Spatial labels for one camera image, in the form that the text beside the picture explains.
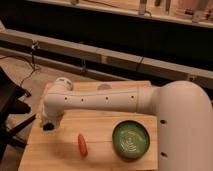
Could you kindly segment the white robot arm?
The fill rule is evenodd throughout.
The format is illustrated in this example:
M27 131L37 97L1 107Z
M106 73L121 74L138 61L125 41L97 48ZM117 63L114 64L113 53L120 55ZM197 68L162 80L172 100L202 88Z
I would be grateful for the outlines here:
M132 88L102 83L94 90L76 91L69 79L60 77L44 96L41 123L57 128L70 109L154 114L158 171L213 171L213 105L193 82Z

